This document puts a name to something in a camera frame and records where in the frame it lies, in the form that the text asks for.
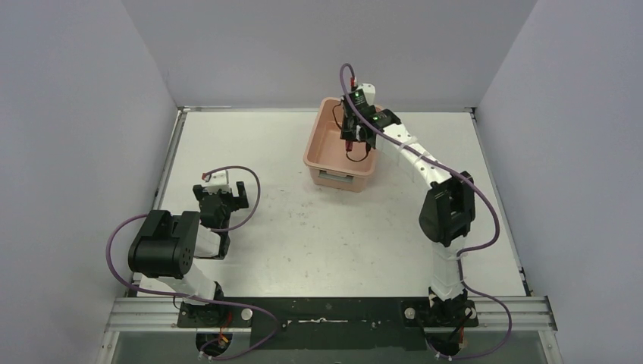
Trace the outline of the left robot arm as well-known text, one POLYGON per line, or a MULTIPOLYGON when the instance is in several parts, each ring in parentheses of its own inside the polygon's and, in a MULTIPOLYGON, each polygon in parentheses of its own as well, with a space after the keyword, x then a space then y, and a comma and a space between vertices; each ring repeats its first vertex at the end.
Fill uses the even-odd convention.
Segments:
POLYGON ((226 323, 231 309, 219 301, 224 299, 221 285, 207 278, 194 259, 222 260, 227 255, 231 214, 249 208, 244 182, 237 181, 236 188, 233 194, 227 184, 197 184, 193 186, 197 212, 150 211, 128 253, 131 271, 185 293, 181 313, 207 327, 226 323))

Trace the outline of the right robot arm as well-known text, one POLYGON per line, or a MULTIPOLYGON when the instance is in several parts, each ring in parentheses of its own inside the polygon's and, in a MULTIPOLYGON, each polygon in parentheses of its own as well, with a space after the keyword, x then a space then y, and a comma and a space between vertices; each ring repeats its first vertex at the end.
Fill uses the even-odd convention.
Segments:
POLYGON ((431 241, 433 262, 427 313, 417 312, 416 318, 432 327, 456 327, 464 319, 473 319, 456 257, 475 218, 472 189, 433 166, 434 157, 391 110, 378 110, 370 104, 363 87, 341 100, 341 139, 365 143, 367 150, 376 149, 389 156, 425 193, 419 227, 431 241))

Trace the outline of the pink plastic bin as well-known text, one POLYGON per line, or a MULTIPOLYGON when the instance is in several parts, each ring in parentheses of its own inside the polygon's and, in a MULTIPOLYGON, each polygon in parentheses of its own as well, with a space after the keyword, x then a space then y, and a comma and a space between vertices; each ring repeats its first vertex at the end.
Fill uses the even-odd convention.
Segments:
POLYGON ((312 181, 323 187, 363 191, 375 172, 378 152, 366 152, 364 143, 354 143, 346 151, 340 138, 337 122, 343 119, 343 109, 338 98, 322 100, 310 133, 303 162, 308 167, 312 181))

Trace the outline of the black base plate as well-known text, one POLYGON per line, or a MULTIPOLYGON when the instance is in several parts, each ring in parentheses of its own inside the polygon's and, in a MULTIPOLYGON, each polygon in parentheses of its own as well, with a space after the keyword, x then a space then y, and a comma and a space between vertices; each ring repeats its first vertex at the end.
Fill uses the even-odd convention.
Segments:
POLYGON ((182 303, 177 326, 208 330, 197 337, 198 344, 217 337, 221 328, 228 340, 249 330, 251 344, 274 332, 263 350, 453 348, 464 329, 478 326, 471 300, 452 309, 430 304, 427 297, 233 297, 231 302, 182 303))

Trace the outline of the aluminium frame rail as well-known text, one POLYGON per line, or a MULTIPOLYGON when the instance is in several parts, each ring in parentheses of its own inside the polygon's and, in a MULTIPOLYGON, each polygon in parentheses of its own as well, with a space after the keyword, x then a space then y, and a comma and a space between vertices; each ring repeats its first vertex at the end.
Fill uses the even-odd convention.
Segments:
MULTIPOLYGON (((514 331, 556 331, 557 324, 547 297, 502 297, 510 310, 514 331)), ((501 331, 507 327, 505 311, 496 302, 473 297, 478 311, 476 331, 501 331)), ((171 298, 125 297, 115 300, 106 331, 113 332, 213 332, 218 328, 187 327, 171 298)))

